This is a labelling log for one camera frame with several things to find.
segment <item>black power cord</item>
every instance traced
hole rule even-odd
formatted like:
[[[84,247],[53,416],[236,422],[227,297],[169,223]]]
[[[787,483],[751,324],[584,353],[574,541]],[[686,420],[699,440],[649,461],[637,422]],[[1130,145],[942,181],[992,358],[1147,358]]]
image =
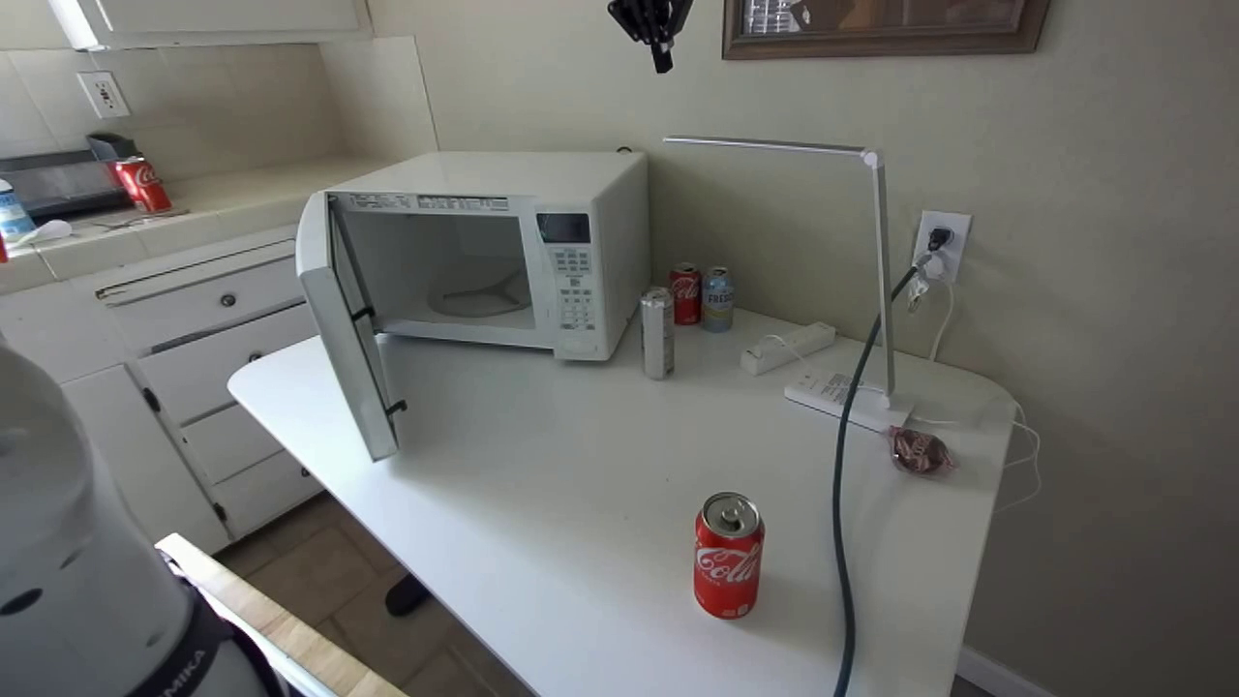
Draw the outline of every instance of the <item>black power cord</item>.
[[[925,261],[934,261],[938,247],[947,245],[947,232],[942,235],[934,230],[928,235],[928,254],[921,254],[897,282],[893,291],[888,293],[888,302],[893,302],[911,279],[919,279],[919,270],[925,267]],[[845,595],[845,664],[841,664],[841,673],[836,673],[836,697],[848,692],[853,686],[853,664],[854,664],[854,600],[853,600],[853,572],[848,572],[848,551],[845,551],[845,455],[848,455],[848,420],[853,420],[853,403],[854,403],[854,393],[858,393],[858,380],[863,380],[863,369],[866,369],[866,358],[875,353],[877,346],[877,329],[883,323],[875,318],[875,324],[866,329],[866,342],[858,350],[858,362],[854,362],[854,371],[853,371],[853,384],[848,384],[848,395],[845,395],[845,411],[841,411],[841,433],[836,433],[836,476],[834,476],[834,501],[830,501],[830,515],[834,515],[834,541],[836,541],[836,572],[841,572],[841,595]]]

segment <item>open microwave door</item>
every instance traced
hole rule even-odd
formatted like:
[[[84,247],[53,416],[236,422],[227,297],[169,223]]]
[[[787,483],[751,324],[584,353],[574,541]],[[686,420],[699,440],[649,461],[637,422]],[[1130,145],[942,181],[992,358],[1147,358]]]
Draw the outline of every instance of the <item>open microwave door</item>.
[[[390,416],[401,411],[401,403],[387,395],[375,310],[365,276],[357,270],[344,213],[330,194],[304,200],[299,223],[299,279],[365,451],[373,461],[384,461],[395,455]]]

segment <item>coca-cola can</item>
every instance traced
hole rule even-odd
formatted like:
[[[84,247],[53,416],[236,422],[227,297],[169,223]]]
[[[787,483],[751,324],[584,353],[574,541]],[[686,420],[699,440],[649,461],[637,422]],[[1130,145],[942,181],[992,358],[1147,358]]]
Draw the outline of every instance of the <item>coca-cola can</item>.
[[[693,593],[707,616],[736,618],[759,606],[761,511],[739,492],[717,492],[695,511]]]
[[[699,324],[699,270],[693,263],[679,263],[666,287],[675,297],[675,324]]]
[[[141,204],[143,213],[166,213],[169,196],[164,190],[164,181],[155,178],[155,168],[148,158],[119,158],[111,163],[122,194],[130,204]]]

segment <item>soda can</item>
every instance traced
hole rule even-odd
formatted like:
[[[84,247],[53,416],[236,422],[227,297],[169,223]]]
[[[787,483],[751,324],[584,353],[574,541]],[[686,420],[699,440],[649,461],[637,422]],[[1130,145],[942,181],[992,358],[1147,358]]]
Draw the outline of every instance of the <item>soda can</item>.
[[[759,606],[761,511],[739,492],[717,492],[695,511],[693,595],[707,616],[739,618]]]
[[[646,374],[666,380],[675,371],[675,342],[670,342],[670,291],[649,287],[643,297],[643,364]]]
[[[699,270],[693,263],[679,263],[670,270],[675,324],[699,324]]]
[[[699,282],[699,324],[714,334],[733,329],[736,282],[726,267],[714,267]]]
[[[164,181],[155,178],[155,168],[148,158],[119,158],[111,163],[122,194],[130,204],[141,204],[143,213],[166,213],[169,208],[169,196],[164,190]]]

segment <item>white microwave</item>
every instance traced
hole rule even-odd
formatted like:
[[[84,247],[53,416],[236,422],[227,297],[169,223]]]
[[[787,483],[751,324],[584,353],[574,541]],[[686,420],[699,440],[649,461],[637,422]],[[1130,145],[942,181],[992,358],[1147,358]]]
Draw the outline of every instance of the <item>white microwave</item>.
[[[612,362],[649,282],[646,158],[435,151],[304,200],[299,279],[375,461],[400,395],[379,342]]]

